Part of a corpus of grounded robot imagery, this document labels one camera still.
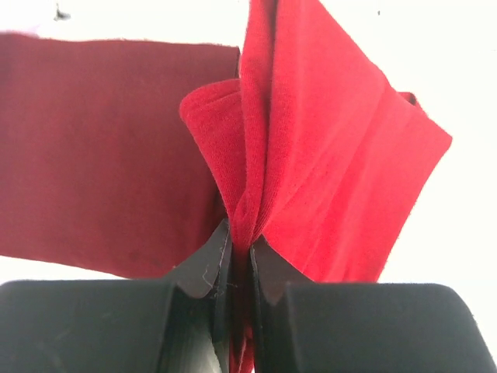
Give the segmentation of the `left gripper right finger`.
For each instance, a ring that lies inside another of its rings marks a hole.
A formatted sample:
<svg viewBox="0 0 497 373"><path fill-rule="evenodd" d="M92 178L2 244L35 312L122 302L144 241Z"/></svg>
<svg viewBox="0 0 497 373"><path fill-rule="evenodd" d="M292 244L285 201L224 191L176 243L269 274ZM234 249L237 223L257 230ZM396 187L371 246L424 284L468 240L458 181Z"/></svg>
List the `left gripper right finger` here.
<svg viewBox="0 0 497 373"><path fill-rule="evenodd" d="M496 370L473 315L449 287L316 283L264 239L250 260L258 372Z"/></svg>

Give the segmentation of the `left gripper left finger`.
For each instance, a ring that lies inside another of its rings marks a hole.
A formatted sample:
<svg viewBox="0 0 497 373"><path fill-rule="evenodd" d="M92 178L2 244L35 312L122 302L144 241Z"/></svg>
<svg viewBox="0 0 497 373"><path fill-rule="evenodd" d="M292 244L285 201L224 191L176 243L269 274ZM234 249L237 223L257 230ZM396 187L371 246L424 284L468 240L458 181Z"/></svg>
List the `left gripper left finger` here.
<svg viewBox="0 0 497 373"><path fill-rule="evenodd" d="M226 372L230 228L163 278L1 287L3 372Z"/></svg>

